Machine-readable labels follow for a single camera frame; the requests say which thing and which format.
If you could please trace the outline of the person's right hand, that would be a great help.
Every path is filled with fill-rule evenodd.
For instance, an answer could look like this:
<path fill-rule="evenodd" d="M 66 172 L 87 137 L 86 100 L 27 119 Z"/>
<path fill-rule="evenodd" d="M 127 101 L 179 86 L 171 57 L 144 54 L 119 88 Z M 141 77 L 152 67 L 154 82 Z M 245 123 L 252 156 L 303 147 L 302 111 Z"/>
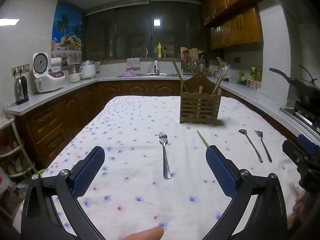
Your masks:
<path fill-rule="evenodd" d="M 290 230 L 297 223 L 302 223 L 309 215 L 306 205 L 306 191 L 303 190 L 297 197 L 292 208 L 292 214 L 287 218 L 287 229 Z"/>

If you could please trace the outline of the person's left hand finger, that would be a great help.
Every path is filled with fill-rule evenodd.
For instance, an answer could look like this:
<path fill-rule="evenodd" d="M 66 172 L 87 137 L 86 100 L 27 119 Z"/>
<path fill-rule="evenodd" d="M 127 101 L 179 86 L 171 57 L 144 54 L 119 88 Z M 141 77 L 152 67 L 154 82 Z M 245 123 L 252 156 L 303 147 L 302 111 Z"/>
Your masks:
<path fill-rule="evenodd" d="M 160 240 L 164 235 L 164 229 L 160 226 L 133 233 L 124 238 L 124 240 Z"/>

